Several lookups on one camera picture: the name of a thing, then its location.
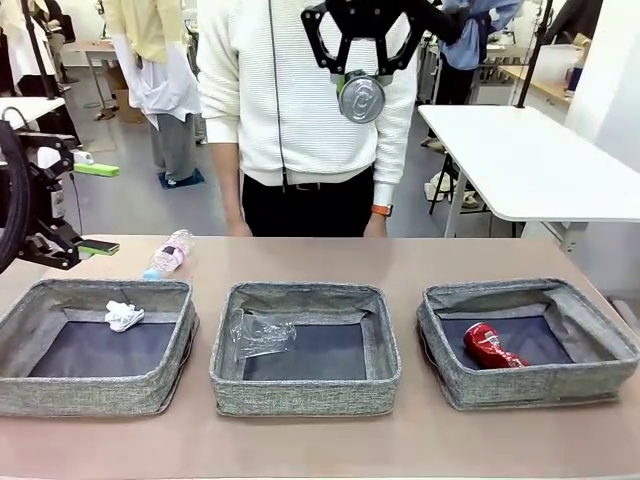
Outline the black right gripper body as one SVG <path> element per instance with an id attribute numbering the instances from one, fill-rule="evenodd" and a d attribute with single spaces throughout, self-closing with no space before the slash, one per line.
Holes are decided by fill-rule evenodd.
<path id="1" fill-rule="evenodd" d="M 327 11 L 346 39 L 380 39 L 403 15 L 406 16 L 404 35 L 414 35 L 409 20 L 408 1 L 328 1 Z"/>

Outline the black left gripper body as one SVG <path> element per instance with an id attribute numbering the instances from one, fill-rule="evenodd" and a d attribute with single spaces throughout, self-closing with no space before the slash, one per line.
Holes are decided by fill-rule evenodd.
<path id="1" fill-rule="evenodd" d="M 30 187 L 27 233 L 46 233 L 64 228 L 67 222 L 61 179 L 48 171 L 31 171 Z"/>

